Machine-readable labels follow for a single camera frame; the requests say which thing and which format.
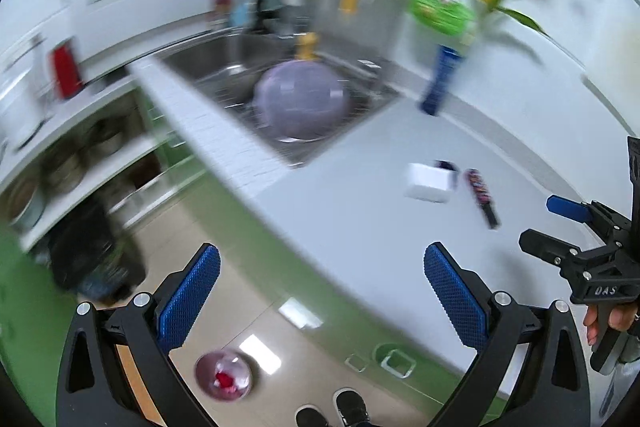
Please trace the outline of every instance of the black shoe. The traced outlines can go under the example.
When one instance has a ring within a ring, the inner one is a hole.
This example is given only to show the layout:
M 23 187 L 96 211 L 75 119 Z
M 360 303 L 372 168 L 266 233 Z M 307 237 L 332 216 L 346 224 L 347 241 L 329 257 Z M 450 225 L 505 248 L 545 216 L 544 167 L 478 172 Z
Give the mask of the black shoe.
M 296 411 L 298 427 L 329 427 L 329 422 L 313 405 L 305 405 Z
M 368 422 L 369 413 L 362 397 L 353 389 L 341 389 L 334 394 L 335 409 L 342 418 L 344 427 L 353 427 L 358 423 Z

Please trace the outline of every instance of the green sponge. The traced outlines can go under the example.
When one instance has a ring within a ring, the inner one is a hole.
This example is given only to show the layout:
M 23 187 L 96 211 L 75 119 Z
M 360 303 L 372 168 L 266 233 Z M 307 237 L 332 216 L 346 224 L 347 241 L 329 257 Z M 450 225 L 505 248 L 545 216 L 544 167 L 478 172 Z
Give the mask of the green sponge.
M 410 0 L 411 13 L 422 24 L 445 35 L 462 35 L 474 12 L 457 0 Z

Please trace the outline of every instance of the floor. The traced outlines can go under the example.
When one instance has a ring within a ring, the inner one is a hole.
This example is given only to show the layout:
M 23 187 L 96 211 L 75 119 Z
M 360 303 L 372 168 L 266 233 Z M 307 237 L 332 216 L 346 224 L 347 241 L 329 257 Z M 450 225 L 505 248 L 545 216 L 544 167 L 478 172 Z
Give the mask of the floor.
M 160 213 L 136 227 L 134 238 L 147 263 L 148 275 L 140 291 L 152 292 L 164 277 L 182 269 L 202 243 L 214 237 L 194 222 L 176 198 Z M 330 425 L 342 425 L 332 403 L 337 389 L 352 387 L 363 396 L 372 422 L 383 427 L 424 427 L 429 419 L 414 407 L 369 383 L 355 371 L 332 359 L 278 312 L 282 303 L 264 299 L 223 256 L 222 273 L 210 293 L 185 344 L 170 357 L 192 393 L 220 427 L 294 427 L 298 407 L 311 403 Z M 255 335 L 279 359 L 268 374 L 257 364 L 254 387 L 244 399 L 221 403 L 205 395 L 195 383 L 193 367 L 209 351 L 240 344 Z M 121 358 L 143 411 L 161 423 L 148 399 L 126 349 Z

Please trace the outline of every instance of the kitchen sink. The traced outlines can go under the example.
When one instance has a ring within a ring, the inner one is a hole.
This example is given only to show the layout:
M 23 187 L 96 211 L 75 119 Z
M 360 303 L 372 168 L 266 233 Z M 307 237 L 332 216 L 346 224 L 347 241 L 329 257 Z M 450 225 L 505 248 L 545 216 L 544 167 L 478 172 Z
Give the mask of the kitchen sink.
M 304 165 L 337 136 L 385 107 L 398 93 L 375 74 L 350 61 L 322 54 L 350 95 L 349 114 L 329 134 L 315 140 L 274 137 L 255 117 L 254 87 L 275 65 L 294 58 L 293 39 L 224 30 L 180 42 L 157 53 L 168 67 L 280 154 L 292 167 Z

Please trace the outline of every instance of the kitchen counter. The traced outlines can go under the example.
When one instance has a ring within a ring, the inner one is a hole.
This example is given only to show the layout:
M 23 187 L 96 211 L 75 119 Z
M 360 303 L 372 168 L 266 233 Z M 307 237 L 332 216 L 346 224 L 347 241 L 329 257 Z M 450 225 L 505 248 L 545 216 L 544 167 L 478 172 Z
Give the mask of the kitchen counter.
M 548 213 L 548 190 L 492 143 L 453 117 L 424 115 L 412 100 L 400 98 L 303 168 L 290 169 L 156 58 L 141 58 L 129 70 L 210 171 L 276 235 L 457 373 L 466 371 L 475 351 L 460 343 L 424 276 L 427 245 L 442 242 L 492 290 L 540 307 L 568 301 L 570 289 L 556 268 L 520 251 L 520 232 L 539 229 L 581 248 L 596 245 L 586 227 Z M 447 203 L 404 196 L 407 164 L 434 160 L 482 173 L 500 228 L 487 227 L 463 178 Z M 583 308 L 572 311 L 579 323 Z M 513 388 L 523 356 L 519 349 L 503 394 Z

